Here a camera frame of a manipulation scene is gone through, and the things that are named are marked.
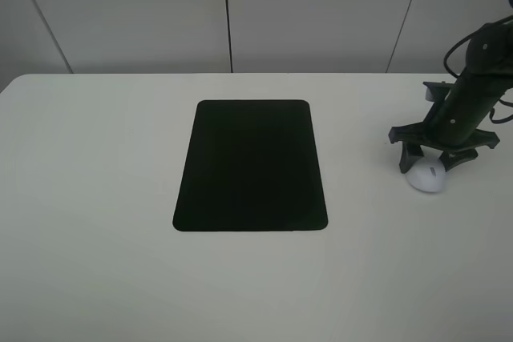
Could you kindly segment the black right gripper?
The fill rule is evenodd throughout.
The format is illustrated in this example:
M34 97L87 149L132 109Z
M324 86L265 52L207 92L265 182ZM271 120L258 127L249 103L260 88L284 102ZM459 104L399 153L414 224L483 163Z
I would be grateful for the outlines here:
M445 171L475 160L477 147L495 148L497 134L478 126L499 99L499 77L465 74L454 82L445 100L433 103L421 122L392 127L390 141L402 142L400 172L407 173L423 158L420 146L444 151L438 160Z

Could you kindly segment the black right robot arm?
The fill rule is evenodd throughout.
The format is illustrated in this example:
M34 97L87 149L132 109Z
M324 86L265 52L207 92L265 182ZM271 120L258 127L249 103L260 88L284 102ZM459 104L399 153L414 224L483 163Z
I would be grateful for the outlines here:
M440 150L439 160L447 171L478 156L478 147L495 148L499 137L479 129L489 118L494 124L508 123L511 116L494 119L495 105L512 88L512 17L487 23L457 42L443 63L463 43L467 43L465 67L455 82L425 82L426 99L432 106L420 123L392 127L389 140L402 144L399 162L407 173L424 157L422 148Z

